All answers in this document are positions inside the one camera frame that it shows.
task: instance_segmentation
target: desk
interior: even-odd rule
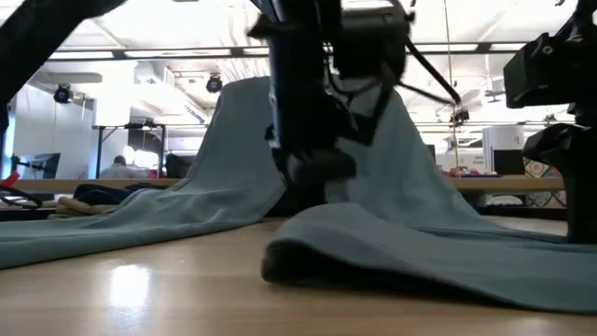
[[[449,178],[460,191],[484,192],[531,192],[562,190],[560,178]],[[19,180],[14,188],[29,192],[72,193],[81,184],[100,184],[111,188],[124,188],[135,183],[151,183],[159,186],[172,186],[177,179],[101,179],[101,180]]]
[[[589,336],[597,326],[592,316],[268,285],[259,263],[277,227],[2,271],[2,336]]]

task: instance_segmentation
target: table surface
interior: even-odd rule
[[[560,178],[529,178],[524,176],[448,178],[460,191],[548,191],[563,189]],[[73,192],[80,184],[101,184],[111,188],[124,188],[135,183],[172,186],[177,179],[101,179],[101,180],[19,180],[13,187],[25,191]]]
[[[559,222],[508,226],[563,232]],[[0,272],[12,335],[594,335],[597,318],[277,287],[259,277],[276,222]]]

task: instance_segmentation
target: person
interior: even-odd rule
[[[102,171],[100,178],[147,178],[147,175],[127,167],[127,161],[123,156],[118,155],[114,158],[114,163]]]

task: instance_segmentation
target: light blue fabric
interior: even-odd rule
[[[260,220],[285,188],[264,129],[269,79],[222,91],[188,178],[166,191],[131,196],[110,217],[2,223],[1,268],[240,228]],[[367,113],[376,92],[357,99]],[[328,205],[298,214],[278,231],[263,266],[279,284],[342,283],[325,260],[383,272],[386,283],[443,284],[524,308],[597,313],[597,246],[513,231],[479,217],[435,169],[396,94],[373,145],[341,146],[358,178],[327,188]]]

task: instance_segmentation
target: camera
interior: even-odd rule
[[[58,104],[71,104],[74,98],[70,84],[59,84],[58,90],[54,92],[54,102]]]
[[[222,79],[220,75],[211,75],[205,85],[205,89],[210,93],[216,93],[222,90]]]

